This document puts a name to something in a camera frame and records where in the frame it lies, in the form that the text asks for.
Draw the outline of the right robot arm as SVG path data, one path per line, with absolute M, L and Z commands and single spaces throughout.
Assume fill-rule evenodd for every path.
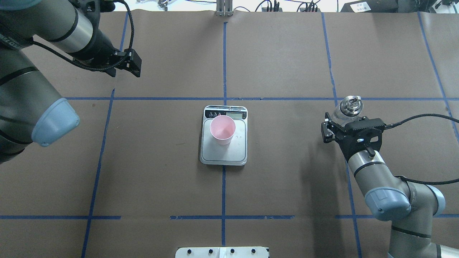
M 358 116 L 341 126 L 326 113 L 321 124 L 323 142 L 338 143 L 373 217 L 392 222 L 389 258 L 457 258 L 458 249 L 432 242 L 431 234 L 433 218 L 446 207 L 436 185 L 458 180 L 424 182 L 394 176 L 380 154 L 385 130 L 422 116 L 395 124 Z

